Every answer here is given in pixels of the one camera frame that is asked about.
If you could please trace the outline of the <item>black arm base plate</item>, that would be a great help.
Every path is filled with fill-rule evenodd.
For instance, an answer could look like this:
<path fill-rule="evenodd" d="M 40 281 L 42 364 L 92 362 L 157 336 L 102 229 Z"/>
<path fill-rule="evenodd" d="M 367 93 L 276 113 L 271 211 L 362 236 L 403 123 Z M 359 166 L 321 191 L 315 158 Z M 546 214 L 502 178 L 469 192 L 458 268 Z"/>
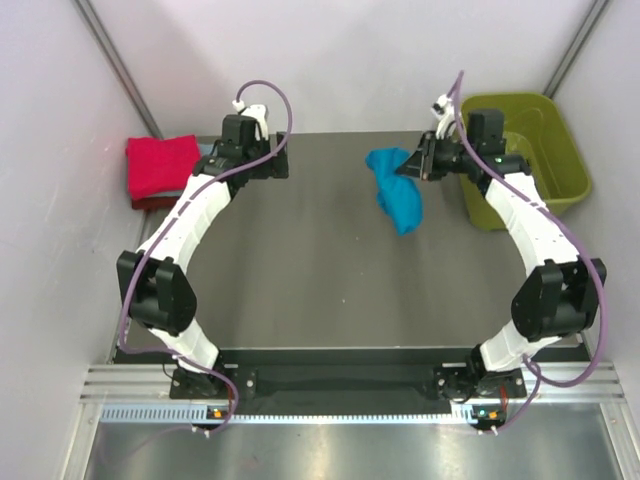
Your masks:
<path fill-rule="evenodd" d="M 462 402 L 472 398 L 522 399 L 526 387 L 519 369 L 478 374 L 463 365 L 429 364 L 242 364 L 220 372 L 247 400 L 277 393 L 403 393 L 427 400 Z"/>

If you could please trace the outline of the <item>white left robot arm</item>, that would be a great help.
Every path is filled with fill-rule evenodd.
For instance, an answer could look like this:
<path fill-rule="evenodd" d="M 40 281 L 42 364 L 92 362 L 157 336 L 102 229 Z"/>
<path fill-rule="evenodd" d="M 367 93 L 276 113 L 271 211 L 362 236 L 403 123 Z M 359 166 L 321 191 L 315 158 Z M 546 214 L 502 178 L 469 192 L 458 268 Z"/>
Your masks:
<path fill-rule="evenodd" d="M 226 387 L 216 366 L 220 351 L 196 319 L 197 298 L 187 279 L 190 260 L 215 218 L 251 180 L 286 179 L 286 135 L 269 134 L 267 108 L 241 108 L 222 122 L 222 135 L 195 164 L 186 187 L 161 226 L 116 270 L 125 318 L 156 336 L 205 396 Z"/>

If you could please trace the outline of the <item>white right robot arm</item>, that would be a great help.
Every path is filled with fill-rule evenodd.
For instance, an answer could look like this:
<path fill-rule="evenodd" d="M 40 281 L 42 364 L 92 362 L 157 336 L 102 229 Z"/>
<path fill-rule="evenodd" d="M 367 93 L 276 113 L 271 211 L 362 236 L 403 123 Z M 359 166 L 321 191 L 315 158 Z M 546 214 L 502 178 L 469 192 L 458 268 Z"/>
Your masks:
<path fill-rule="evenodd" d="M 457 127 L 450 102 L 433 104 L 437 120 L 397 173 L 423 181 L 466 176 L 504 223 L 524 265 L 526 279 L 510 307 L 509 322 L 472 351 L 469 388 L 487 396 L 524 357 L 589 329 L 600 305 L 606 268 L 581 254 L 540 197 L 528 161 L 506 149 L 504 114 L 476 109 Z"/>

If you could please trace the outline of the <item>turquoise t-shirt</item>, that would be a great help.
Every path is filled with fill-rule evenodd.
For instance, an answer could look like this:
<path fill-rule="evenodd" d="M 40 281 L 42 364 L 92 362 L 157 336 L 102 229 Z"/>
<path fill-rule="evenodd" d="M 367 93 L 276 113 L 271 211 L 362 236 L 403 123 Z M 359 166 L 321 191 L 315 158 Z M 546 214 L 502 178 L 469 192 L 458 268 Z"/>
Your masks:
<path fill-rule="evenodd" d="M 422 196 L 415 182 L 396 172 L 409 159 L 402 148 L 374 149 L 365 158 L 377 186 L 376 201 L 399 236 L 412 233 L 423 220 Z"/>

